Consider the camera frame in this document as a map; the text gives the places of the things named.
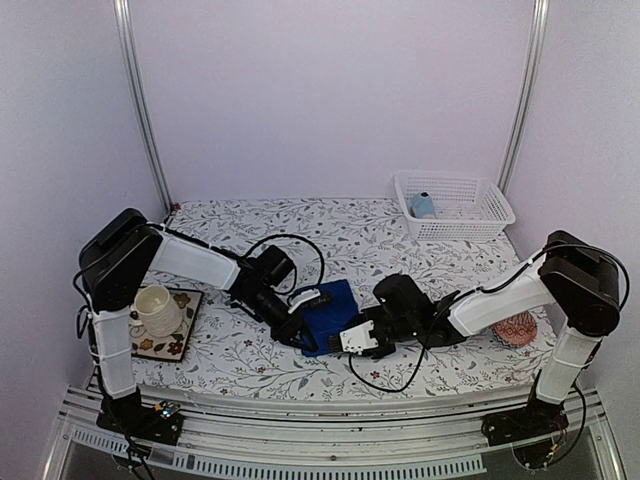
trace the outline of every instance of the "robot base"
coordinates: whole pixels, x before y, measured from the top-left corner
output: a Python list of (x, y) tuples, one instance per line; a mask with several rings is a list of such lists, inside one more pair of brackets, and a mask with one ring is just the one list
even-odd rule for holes
[(140, 391), (119, 399), (103, 397), (96, 425), (105, 430), (166, 445), (177, 445), (184, 417), (168, 418), (153, 407), (143, 407)]
[(562, 406), (554, 411), (533, 410), (530, 406), (492, 413), (482, 419), (482, 433), (490, 446), (519, 442), (527, 438), (548, 435), (569, 426)]

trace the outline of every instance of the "white teacup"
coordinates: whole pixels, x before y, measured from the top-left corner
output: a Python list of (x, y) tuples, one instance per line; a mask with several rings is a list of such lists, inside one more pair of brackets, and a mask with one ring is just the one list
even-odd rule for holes
[(154, 337), (166, 337), (180, 328), (182, 311), (171, 292), (162, 285), (150, 285), (140, 290), (133, 301), (133, 309), (138, 313), (138, 322)]

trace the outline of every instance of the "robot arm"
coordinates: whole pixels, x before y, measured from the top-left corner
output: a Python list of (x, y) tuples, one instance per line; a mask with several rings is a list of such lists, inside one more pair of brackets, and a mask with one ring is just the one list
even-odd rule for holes
[(416, 338), (425, 348), (449, 346), (520, 312), (553, 303), (562, 308), (567, 323), (527, 406), (485, 417), (483, 433), (491, 445), (566, 428), (563, 401), (620, 317), (611, 255), (562, 231), (491, 285), (454, 292), (437, 304), (406, 275), (385, 278), (374, 295), (380, 306), (363, 310), (358, 325), (342, 332), (345, 351), (381, 357), (395, 350), (394, 342)]
[(302, 317), (273, 290), (293, 268), (291, 259), (275, 246), (245, 258), (150, 224), (137, 210), (122, 212), (80, 253), (79, 275), (92, 319), (91, 353), (103, 390), (98, 425), (169, 444), (175, 444), (180, 434), (182, 419), (174, 414), (175, 405), (142, 406), (131, 367), (130, 305), (148, 270), (224, 290), (237, 306), (269, 325), (272, 338), (314, 350), (312, 336), (306, 336), (307, 342), (298, 340), (300, 333), (308, 333)]
[[(362, 310), (353, 327), (340, 334), (340, 350), (379, 358), (395, 351), (395, 342), (410, 339), (419, 340), (425, 348), (454, 345), (504, 318), (557, 303), (568, 322), (536, 379), (527, 406), (487, 416), (483, 432), (493, 445), (565, 428), (562, 402), (619, 321), (618, 271), (611, 258), (565, 232), (556, 232), (515, 273), (465, 294), (453, 292), (437, 303), (409, 276), (391, 275), (373, 290), (380, 305)], [(173, 416), (167, 432), (168, 423), (158, 423), (141, 406), (131, 368), (130, 305), (150, 269), (224, 290), (253, 318), (267, 323), (275, 340), (317, 348), (298, 340), (305, 332), (304, 320), (273, 290), (294, 268), (277, 247), (255, 258), (240, 257), (149, 224), (138, 211), (129, 209), (87, 244), (80, 254), (80, 267), (92, 315), (92, 354), (104, 389), (105, 413), (102, 423), (98, 420), (104, 428), (122, 431), (123, 425), (133, 425), (128, 428), (132, 435), (138, 430), (135, 436), (173, 444), (179, 435), (179, 416)], [(142, 431), (137, 425), (144, 426)], [(514, 429), (514, 425), (528, 428)]]

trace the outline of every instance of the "white plastic basket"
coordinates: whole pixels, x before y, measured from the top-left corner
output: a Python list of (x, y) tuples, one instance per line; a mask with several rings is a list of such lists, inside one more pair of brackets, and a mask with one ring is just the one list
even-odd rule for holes
[[(488, 242), (516, 221), (507, 199), (489, 180), (420, 171), (401, 171), (393, 178), (409, 235), (416, 240)], [(411, 199), (421, 192), (433, 199), (437, 219), (409, 213)]]

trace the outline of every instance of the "pink scrubber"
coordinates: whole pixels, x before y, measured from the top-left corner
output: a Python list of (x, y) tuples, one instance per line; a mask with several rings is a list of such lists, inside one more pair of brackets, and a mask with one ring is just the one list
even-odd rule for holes
[(538, 324), (529, 312), (522, 312), (493, 325), (493, 331), (508, 345), (524, 347), (536, 339)]

